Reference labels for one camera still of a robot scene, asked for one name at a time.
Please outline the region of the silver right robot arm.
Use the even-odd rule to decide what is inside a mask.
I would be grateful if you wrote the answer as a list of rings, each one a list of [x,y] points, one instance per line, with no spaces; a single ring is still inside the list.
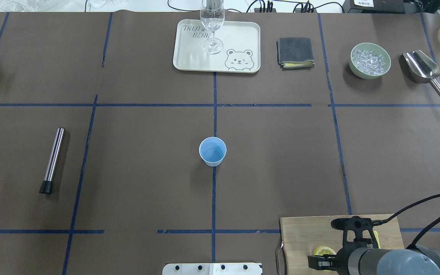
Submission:
[[[440,248],[358,248],[349,256],[309,255],[314,270],[332,270],[339,275],[440,275]]]

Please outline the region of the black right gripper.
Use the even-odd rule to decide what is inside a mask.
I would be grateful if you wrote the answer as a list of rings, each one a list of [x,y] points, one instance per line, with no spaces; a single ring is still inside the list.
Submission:
[[[309,268],[314,270],[333,270],[337,273],[350,273],[349,256],[351,253],[352,249],[342,248],[335,255],[309,255],[308,265]]]

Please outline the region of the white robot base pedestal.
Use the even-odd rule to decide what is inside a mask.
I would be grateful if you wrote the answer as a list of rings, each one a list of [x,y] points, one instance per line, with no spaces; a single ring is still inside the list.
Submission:
[[[262,275],[262,264],[255,262],[170,263],[163,275]]]

